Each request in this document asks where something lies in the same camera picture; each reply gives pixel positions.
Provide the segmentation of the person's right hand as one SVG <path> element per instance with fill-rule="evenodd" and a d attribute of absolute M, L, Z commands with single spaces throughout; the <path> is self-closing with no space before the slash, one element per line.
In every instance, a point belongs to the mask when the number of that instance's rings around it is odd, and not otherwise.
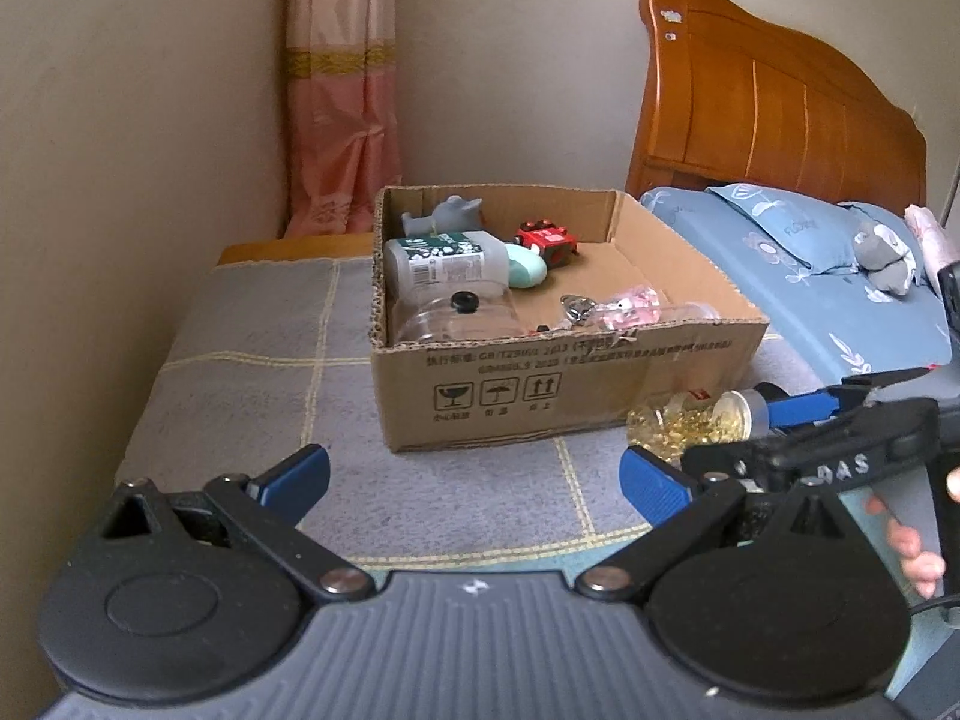
<path fill-rule="evenodd" d="M 887 517 L 887 543 L 916 593 L 923 600 L 939 596 L 950 561 L 940 554 L 942 538 L 935 533 L 934 493 L 928 475 L 918 470 L 896 483 L 880 484 L 880 494 L 867 499 L 866 512 Z"/>

